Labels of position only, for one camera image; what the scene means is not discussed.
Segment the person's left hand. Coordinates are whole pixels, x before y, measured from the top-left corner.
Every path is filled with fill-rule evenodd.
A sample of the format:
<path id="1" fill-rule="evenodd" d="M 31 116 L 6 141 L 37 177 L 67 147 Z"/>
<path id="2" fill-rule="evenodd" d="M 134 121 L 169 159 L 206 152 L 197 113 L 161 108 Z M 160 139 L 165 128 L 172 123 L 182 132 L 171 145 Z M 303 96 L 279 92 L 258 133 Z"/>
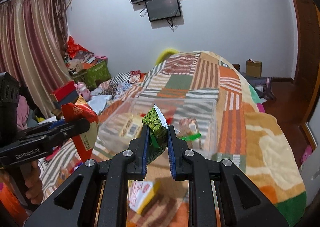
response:
<path id="1" fill-rule="evenodd" d="M 44 194 L 42 190 L 42 181 L 40 179 L 41 170 L 38 166 L 38 161 L 30 163 L 31 171 L 25 177 L 25 185 L 28 188 L 25 193 L 26 197 L 31 201 L 32 204 L 41 204 Z"/>

